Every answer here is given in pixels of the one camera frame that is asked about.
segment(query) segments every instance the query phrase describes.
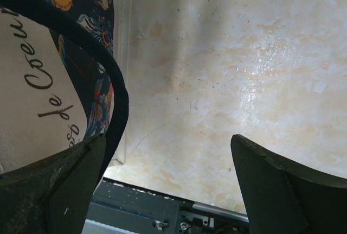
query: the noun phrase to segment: marble tile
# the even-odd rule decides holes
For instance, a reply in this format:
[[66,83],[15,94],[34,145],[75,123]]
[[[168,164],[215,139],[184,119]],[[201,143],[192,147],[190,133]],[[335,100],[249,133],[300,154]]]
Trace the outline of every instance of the marble tile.
[[126,163],[106,176],[245,212],[233,134],[347,178],[347,0],[132,0]]

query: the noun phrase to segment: black strap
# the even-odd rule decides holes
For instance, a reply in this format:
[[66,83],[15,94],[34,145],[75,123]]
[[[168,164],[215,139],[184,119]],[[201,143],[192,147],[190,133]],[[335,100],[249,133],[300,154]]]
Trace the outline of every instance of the black strap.
[[64,12],[43,0],[0,0],[0,5],[62,34],[103,65],[114,89],[114,109],[106,131],[106,149],[99,180],[104,174],[124,132],[129,98],[121,71],[107,49]]

